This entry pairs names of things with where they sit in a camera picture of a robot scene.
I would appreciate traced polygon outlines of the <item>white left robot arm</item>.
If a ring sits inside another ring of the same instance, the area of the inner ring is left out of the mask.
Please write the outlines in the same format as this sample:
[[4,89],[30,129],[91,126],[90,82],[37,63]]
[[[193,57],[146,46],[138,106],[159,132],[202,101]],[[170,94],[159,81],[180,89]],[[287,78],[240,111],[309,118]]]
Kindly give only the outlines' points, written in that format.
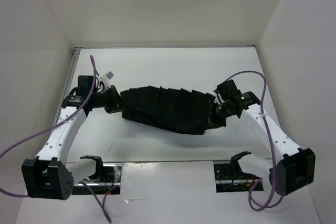
[[71,164],[67,164],[67,158],[79,129],[93,109],[104,108],[114,113],[120,112],[121,105],[115,86],[102,92],[88,92],[87,97],[83,93],[66,96],[58,124],[45,146],[35,158],[26,159],[22,164],[29,197],[66,200],[74,186],[84,179],[93,182],[112,179],[112,169],[105,168],[99,156],[84,155]]

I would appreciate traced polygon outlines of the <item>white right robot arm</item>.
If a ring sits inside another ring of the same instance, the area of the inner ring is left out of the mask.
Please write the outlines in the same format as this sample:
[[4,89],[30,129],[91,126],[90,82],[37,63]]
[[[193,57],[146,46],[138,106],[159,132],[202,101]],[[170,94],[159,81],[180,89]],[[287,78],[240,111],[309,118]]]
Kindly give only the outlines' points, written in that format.
[[231,157],[230,172],[233,179],[245,175],[256,176],[269,184],[279,195],[286,196],[314,180],[316,156],[289,138],[263,109],[261,101],[252,92],[235,92],[221,104],[207,94],[209,124],[225,126],[228,117],[241,119],[268,148],[271,160],[244,151]]

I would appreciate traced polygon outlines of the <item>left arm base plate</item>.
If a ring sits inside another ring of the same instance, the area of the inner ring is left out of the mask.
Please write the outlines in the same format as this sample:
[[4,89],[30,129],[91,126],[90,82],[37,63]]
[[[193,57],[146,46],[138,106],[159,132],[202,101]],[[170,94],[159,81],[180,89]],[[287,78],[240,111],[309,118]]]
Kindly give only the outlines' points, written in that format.
[[73,195],[118,195],[121,165],[98,165],[94,161],[68,163],[66,168],[74,178]]

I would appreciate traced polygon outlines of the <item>black skirt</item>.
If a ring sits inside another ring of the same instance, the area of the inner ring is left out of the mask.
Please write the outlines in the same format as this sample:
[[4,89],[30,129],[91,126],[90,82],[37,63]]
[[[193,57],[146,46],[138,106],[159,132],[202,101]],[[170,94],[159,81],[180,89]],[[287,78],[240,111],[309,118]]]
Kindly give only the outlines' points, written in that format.
[[147,86],[125,90],[120,95],[124,119],[188,135],[205,133],[215,105],[213,95],[196,90]]

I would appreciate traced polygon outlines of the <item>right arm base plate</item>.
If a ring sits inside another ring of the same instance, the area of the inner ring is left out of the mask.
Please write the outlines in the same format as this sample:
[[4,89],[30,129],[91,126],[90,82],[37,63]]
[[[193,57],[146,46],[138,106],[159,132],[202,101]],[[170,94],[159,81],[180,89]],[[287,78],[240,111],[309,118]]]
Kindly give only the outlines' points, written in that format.
[[252,174],[235,174],[229,162],[214,162],[214,176],[217,193],[235,193],[249,191],[259,179]]

